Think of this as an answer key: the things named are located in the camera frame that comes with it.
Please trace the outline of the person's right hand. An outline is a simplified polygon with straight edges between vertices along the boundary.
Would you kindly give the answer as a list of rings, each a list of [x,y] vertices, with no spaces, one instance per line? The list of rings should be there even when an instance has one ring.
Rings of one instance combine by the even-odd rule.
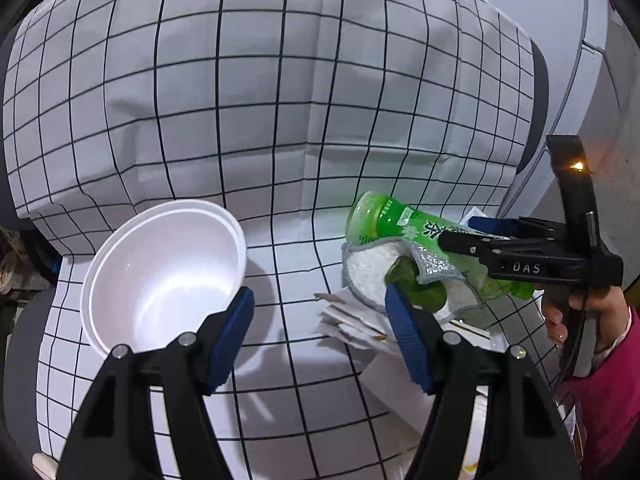
[[[558,292],[552,292],[551,287],[547,287],[542,297],[542,315],[548,337],[556,346],[563,347],[567,340],[564,311],[567,308],[580,310],[582,307],[600,313],[599,335],[594,352],[608,350],[627,333],[630,310],[620,287],[591,289],[587,298],[573,294],[566,299],[561,299]]]

